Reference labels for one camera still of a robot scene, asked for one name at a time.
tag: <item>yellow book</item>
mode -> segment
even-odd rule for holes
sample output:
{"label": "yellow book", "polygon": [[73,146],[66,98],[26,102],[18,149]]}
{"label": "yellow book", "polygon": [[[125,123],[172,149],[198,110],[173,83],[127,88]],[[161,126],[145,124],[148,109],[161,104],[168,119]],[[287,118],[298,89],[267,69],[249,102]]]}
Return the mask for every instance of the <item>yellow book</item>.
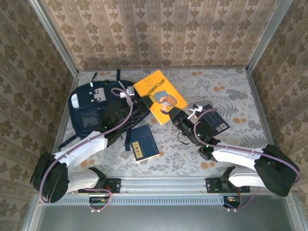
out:
{"label": "yellow book", "polygon": [[172,107],[169,105],[179,109],[188,105],[160,70],[135,83],[134,88],[141,97],[152,96],[153,105],[150,110],[161,125],[170,120],[168,111]]}

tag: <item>dark blue book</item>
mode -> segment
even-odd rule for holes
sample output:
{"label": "dark blue book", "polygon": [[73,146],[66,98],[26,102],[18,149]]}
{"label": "dark blue book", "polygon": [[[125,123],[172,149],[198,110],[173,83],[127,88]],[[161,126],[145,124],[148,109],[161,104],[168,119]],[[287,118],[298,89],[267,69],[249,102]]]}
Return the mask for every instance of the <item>dark blue book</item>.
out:
{"label": "dark blue book", "polygon": [[149,125],[132,129],[130,143],[137,162],[159,154]]}
{"label": "dark blue book", "polygon": [[[203,109],[211,109],[213,108],[212,105],[208,104],[203,107]],[[195,118],[197,118],[201,112],[196,112]],[[214,136],[220,135],[225,130],[229,129],[229,124],[218,114],[218,112],[209,112],[206,113],[202,118],[200,118],[200,121],[206,121],[211,126]]]}

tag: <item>floral wallpaper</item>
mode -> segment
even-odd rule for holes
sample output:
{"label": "floral wallpaper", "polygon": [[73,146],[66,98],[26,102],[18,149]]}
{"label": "floral wallpaper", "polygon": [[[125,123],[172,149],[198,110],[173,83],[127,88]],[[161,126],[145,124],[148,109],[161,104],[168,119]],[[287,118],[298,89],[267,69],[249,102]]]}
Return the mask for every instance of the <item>floral wallpaper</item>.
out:
{"label": "floral wallpaper", "polygon": [[253,75],[276,144],[301,169],[308,217],[308,1],[293,1]]}
{"label": "floral wallpaper", "polygon": [[246,66],[277,0],[43,0],[79,69]]}
{"label": "floral wallpaper", "polygon": [[26,0],[0,0],[0,230],[22,227],[72,76]]}
{"label": "floral wallpaper", "polygon": [[[244,69],[161,70],[190,106],[193,103],[211,104],[218,108],[220,115],[231,127],[220,134],[219,139],[244,147],[266,146]],[[89,83],[93,74],[94,72],[79,72],[79,85]],[[150,71],[122,70],[121,79],[137,82],[149,74]],[[115,80],[116,71],[101,71],[97,80],[102,79]],[[188,107],[184,111],[190,114]],[[123,139],[119,138],[107,149],[94,154],[76,170],[82,171],[95,166],[109,177],[219,176],[231,166],[226,162],[206,161],[197,153],[199,147],[180,143],[177,139],[179,130],[171,121],[161,126],[156,118],[149,114],[137,126],[145,124],[150,126],[160,151],[159,156],[137,163],[133,151],[125,151],[126,133],[123,133]],[[64,139],[74,133],[69,121]]]}

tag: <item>patterned wall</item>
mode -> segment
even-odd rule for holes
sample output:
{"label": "patterned wall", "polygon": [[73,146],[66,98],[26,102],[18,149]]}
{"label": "patterned wall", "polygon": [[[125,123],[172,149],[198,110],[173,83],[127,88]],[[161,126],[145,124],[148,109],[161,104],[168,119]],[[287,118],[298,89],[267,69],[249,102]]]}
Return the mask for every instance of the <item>patterned wall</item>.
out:
{"label": "patterned wall", "polygon": [[80,69],[245,66],[277,0],[43,0]]}
{"label": "patterned wall", "polygon": [[308,1],[294,0],[254,77],[274,140],[301,168],[296,185],[308,215]]}
{"label": "patterned wall", "polygon": [[39,155],[51,151],[72,76],[26,0],[0,0],[0,230],[22,225]]}

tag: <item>backpack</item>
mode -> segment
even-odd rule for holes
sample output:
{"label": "backpack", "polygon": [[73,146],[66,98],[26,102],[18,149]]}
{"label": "backpack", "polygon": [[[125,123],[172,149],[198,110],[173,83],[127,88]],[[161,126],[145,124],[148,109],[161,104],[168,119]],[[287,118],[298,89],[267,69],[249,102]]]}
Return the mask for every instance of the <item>backpack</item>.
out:
{"label": "backpack", "polygon": [[[134,83],[127,80],[120,80],[120,69],[116,71],[116,81],[93,81],[98,73],[95,73],[92,81],[90,83],[81,85],[77,87],[68,98],[68,108],[72,121],[73,129],[76,134],[66,141],[64,141],[59,147],[60,151],[63,147],[67,146],[70,142],[75,140],[77,137],[81,139],[86,138],[91,134],[102,122],[104,118],[104,114],[107,113],[107,106],[112,103],[119,102],[123,105],[123,107],[130,107],[127,103],[126,98],[120,98],[119,96],[115,96],[111,93],[112,88],[125,88],[127,89],[130,86],[133,86]],[[132,96],[133,99],[139,98],[139,94],[135,91],[135,95]],[[129,136],[130,130],[140,123],[148,114],[147,113],[139,118],[134,124],[125,125],[125,130],[121,130],[121,132],[127,131],[127,140],[126,140],[126,151],[130,150],[129,144]]]}

